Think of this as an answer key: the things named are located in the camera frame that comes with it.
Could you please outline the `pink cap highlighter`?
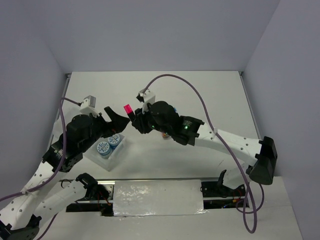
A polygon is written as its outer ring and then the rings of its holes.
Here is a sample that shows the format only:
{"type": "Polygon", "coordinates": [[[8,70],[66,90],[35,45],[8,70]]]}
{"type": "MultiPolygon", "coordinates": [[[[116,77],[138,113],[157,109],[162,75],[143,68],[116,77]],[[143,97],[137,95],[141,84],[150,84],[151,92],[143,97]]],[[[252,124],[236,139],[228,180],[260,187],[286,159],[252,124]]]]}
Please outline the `pink cap highlighter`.
{"type": "Polygon", "coordinates": [[[129,104],[127,104],[123,108],[124,108],[128,118],[130,119],[130,121],[134,122],[136,119],[136,115],[135,115],[134,111],[132,110],[131,106],[129,104]]]}

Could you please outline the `blue jar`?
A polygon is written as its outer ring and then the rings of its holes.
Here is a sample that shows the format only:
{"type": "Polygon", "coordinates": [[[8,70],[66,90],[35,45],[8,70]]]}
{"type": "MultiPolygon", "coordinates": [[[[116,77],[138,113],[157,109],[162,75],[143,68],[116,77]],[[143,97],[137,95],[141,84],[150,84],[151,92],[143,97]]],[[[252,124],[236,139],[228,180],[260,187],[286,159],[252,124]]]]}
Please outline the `blue jar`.
{"type": "Polygon", "coordinates": [[[117,146],[121,143],[122,138],[119,134],[114,134],[107,138],[107,143],[109,144],[111,149],[116,149],[117,146]]]}

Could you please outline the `pink lid pencil tube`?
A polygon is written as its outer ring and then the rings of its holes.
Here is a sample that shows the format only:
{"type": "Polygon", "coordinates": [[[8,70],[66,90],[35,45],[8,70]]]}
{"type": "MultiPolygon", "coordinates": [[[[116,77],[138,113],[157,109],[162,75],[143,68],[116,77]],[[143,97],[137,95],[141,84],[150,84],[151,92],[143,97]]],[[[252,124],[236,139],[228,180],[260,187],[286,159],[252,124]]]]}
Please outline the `pink lid pencil tube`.
{"type": "Polygon", "coordinates": [[[162,138],[163,139],[168,139],[170,137],[170,135],[169,134],[167,134],[167,133],[162,133],[162,138]]]}

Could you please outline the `blue jar sideways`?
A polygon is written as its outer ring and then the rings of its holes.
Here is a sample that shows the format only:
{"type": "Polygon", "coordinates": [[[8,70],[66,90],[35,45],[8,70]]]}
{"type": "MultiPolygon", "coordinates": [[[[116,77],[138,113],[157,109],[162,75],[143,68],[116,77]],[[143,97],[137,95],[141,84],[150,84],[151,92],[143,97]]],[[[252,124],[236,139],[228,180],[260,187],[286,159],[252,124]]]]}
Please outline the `blue jar sideways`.
{"type": "Polygon", "coordinates": [[[108,159],[113,152],[107,141],[100,141],[96,146],[96,150],[98,154],[104,159],[108,159]]]}

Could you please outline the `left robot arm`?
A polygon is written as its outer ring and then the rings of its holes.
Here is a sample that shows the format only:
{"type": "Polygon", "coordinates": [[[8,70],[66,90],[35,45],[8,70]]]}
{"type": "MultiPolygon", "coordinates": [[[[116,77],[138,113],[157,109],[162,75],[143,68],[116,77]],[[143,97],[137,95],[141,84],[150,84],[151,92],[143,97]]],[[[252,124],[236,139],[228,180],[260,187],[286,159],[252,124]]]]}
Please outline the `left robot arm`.
{"type": "Polygon", "coordinates": [[[9,195],[11,201],[0,211],[2,240],[33,240],[42,225],[68,205],[97,196],[100,184],[88,173],[80,174],[51,197],[48,193],[100,138],[123,132],[130,122],[129,118],[118,115],[110,107],[104,110],[110,121],[105,121],[101,113],[92,110],[74,116],[69,123],[60,114],[62,134],[58,141],[48,148],[24,188],[9,195]]]}

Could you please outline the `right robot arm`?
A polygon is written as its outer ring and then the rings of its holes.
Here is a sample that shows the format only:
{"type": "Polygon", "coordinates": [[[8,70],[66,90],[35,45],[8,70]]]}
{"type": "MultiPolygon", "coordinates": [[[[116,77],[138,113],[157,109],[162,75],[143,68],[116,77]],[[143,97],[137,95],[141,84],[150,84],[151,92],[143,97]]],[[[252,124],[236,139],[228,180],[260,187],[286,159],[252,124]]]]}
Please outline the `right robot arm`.
{"type": "Polygon", "coordinates": [[[237,168],[223,170],[219,176],[217,190],[223,196],[230,195],[246,182],[266,186],[273,183],[278,153],[275,142],[270,137],[254,139],[221,129],[211,129],[201,119],[179,115],[165,101],[148,103],[146,111],[142,108],[132,110],[127,105],[125,111],[132,126],[141,134],[155,130],[168,134],[183,146],[208,148],[234,157],[237,168]]]}

